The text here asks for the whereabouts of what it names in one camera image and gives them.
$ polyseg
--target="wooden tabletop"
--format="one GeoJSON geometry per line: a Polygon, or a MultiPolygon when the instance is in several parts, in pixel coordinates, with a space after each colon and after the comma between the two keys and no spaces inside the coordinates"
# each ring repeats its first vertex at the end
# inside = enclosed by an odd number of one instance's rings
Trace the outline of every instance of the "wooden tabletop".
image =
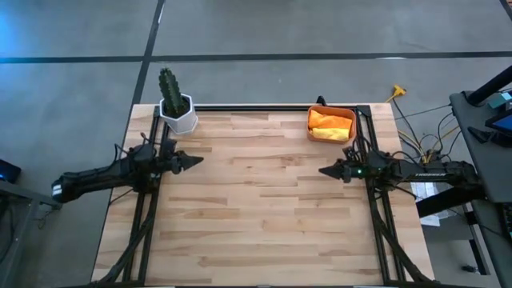
{"type": "MultiPolygon", "coordinates": [[[[390,105],[370,106],[379,148],[401,150],[390,105]]],[[[134,106],[125,148],[149,134],[153,109],[134,106]]],[[[342,157],[343,146],[309,141],[306,112],[198,116],[192,135],[171,135],[179,149],[205,159],[162,178],[147,285],[382,284],[364,182],[318,172],[342,157]]],[[[130,193],[108,209],[93,280],[126,248],[136,198],[130,193]]],[[[390,201],[400,244],[433,278],[414,199],[396,190],[390,201]]]]}

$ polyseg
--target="gray floor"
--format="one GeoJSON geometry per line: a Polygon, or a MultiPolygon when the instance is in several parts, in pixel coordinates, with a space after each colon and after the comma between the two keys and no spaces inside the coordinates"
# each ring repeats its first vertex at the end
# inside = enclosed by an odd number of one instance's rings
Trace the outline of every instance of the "gray floor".
{"type": "MultiPolygon", "coordinates": [[[[0,57],[141,56],[157,0],[0,2],[0,57]]],[[[467,52],[512,50],[512,21],[498,0],[167,0],[154,55],[467,52]]],[[[197,103],[382,102],[397,83],[405,114],[447,104],[507,67],[511,58],[151,63],[142,103],[160,99],[169,66],[197,103]]],[[[64,171],[107,164],[122,141],[140,62],[0,64],[0,158],[23,168],[20,184],[44,194],[64,171]]],[[[413,116],[418,136],[437,133],[450,108],[413,116]]],[[[406,130],[402,120],[397,121],[406,130]]],[[[442,131],[454,127],[451,122],[442,131]]],[[[452,134],[445,140],[448,146],[452,134]]],[[[426,146],[433,145],[426,139],[426,146]]],[[[462,137],[453,159],[470,160],[462,137]]],[[[19,287],[90,280],[108,191],[86,195],[33,223],[19,287]]],[[[426,230],[436,279],[496,287],[460,271],[469,244],[426,230]]]]}

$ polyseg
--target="white hexagonal pot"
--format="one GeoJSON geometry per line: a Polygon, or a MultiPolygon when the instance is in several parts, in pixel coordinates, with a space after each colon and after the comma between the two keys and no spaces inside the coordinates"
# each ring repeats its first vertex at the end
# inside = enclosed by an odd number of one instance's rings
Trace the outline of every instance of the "white hexagonal pot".
{"type": "Polygon", "coordinates": [[[175,134],[190,134],[194,132],[196,125],[198,124],[198,116],[195,114],[194,103],[192,97],[189,95],[182,94],[190,104],[190,109],[183,116],[178,119],[171,118],[163,113],[164,101],[160,100],[160,117],[165,120],[169,128],[175,134]]]}

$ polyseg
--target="black metal frame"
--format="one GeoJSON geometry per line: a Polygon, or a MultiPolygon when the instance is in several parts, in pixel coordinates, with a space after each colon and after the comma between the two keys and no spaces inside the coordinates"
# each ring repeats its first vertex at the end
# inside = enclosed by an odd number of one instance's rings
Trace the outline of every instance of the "black metal frame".
{"type": "MultiPolygon", "coordinates": [[[[359,135],[363,135],[362,120],[364,117],[368,129],[371,147],[369,149],[378,149],[377,135],[374,129],[373,118],[371,114],[370,106],[332,106],[338,108],[346,108],[356,113],[357,130],[359,135]]],[[[299,105],[196,105],[196,111],[229,111],[229,112],[249,112],[249,111],[307,111],[310,108],[308,104],[299,105]]],[[[153,142],[156,138],[156,131],[159,123],[159,115],[157,106],[155,107],[153,114],[153,122],[151,124],[150,140],[153,142]]],[[[162,132],[162,139],[167,138],[169,134],[169,128],[167,125],[164,126],[162,132]]],[[[356,138],[356,144],[360,151],[362,160],[366,159],[368,150],[366,149],[365,142],[361,137],[356,138]]],[[[160,185],[161,176],[158,176],[157,182],[158,187],[160,185]]],[[[391,211],[391,204],[388,194],[382,193],[382,207],[385,215],[385,220],[382,220],[380,213],[378,212],[378,203],[375,197],[377,191],[375,190],[373,180],[366,180],[366,192],[368,193],[368,203],[370,205],[370,214],[372,217],[372,223],[374,228],[375,243],[377,248],[377,256],[379,260],[382,283],[383,286],[393,287],[436,287],[436,288],[455,288],[463,286],[452,286],[444,285],[438,282],[429,280],[423,276],[419,269],[412,263],[407,256],[406,252],[400,247],[397,240],[397,232],[394,225],[393,214],[391,211]],[[397,272],[397,279],[392,280],[390,276],[390,269],[387,263],[386,248],[384,246],[385,238],[391,247],[393,255],[394,266],[397,272]],[[406,280],[406,274],[404,268],[409,272],[409,275],[414,280],[408,282],[406,280]]],[[[137,199],[137,205],[135,207],[134,222],[130,233],[130,242],[118,262],[113,266],[107,276],[98,282],[92,282],[84,286],[77,287],[141,287],[145,286],[147,265],[150,256],[150,245],[151,236],[153,233],[154,220],[156,217],[156,208],[158,203],[159,189],[156,189],[151,193],[150,207],[147,212],[146,219],[141,224],[142,220],[142,209],[144,206],[145,194],[139,194],[137,199]],[[140,262],[140,268],[136,280],[131,279],[131,271],[133,267],[134,253],[140,241],[144,238],[144,244],[142,248],[142,257],[140,262]],[[122,280],[116,282],[116,279],[120,275],[121,270],[124,270],[122,280]]]]}

